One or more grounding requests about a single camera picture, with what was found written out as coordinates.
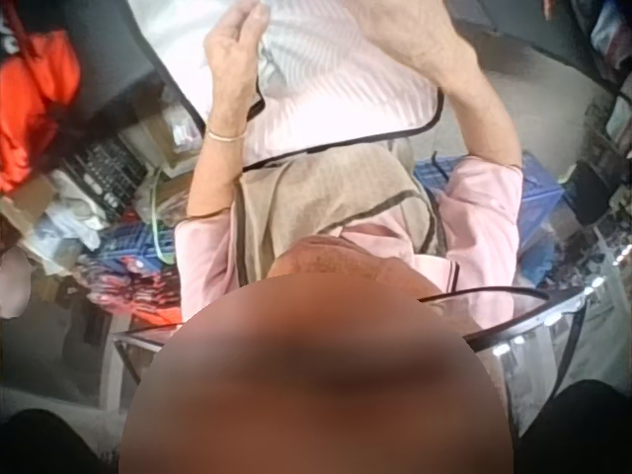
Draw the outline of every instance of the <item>white fabric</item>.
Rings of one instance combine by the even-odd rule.
[[[127,0],[145,38],[199,114],[212,105],[204,36],[231,0]],[[361,35],[340,0],[266,0],[260,47],[265,110],[252,120],[245,166],[314,146],[421,128],[436,88]]]

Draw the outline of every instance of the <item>stacked items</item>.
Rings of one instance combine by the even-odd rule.
[[[83,255],[74,276],[91,290],[88,298],[111,313],[129,312],[154,325],[182,321],[180,278],[175,266],[156,274],[125,274]]]

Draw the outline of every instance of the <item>black pants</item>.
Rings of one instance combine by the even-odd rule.
[[[514,472],[632,472],[630,447],[630,400],[601,382],[583,381],[538,415],[515,447]],[[0,472],[101,474],[106,467],[62,420],[29,410],[0,427]]]
[[[595,380],[571,385],[544,407],[513,454],[516,474],[632,472],[632,405]]]
[[[66,423],[44,410],[26,410],[0,427],[2,474],[102,474],[106,466]]]

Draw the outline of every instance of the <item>red fabric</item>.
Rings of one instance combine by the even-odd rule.
[[[67,106],[79,87],[79,63],[66,32],[29,37],[0,69],[0,191],[10,192],[33,171],[57,127],[49,104]]]

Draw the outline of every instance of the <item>bracelet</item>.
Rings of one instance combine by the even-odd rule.
[[[235,141],[243,140],[244,138],[246,138],[247,133],[248,133],[248,130],[244,131],[239,136],[228,137],[228,136],[216,135],[210,130],[206,131],[206,135],[208,135],[209,138],[212,138],[213,140],[221,141],[222,143],[234,143]]]

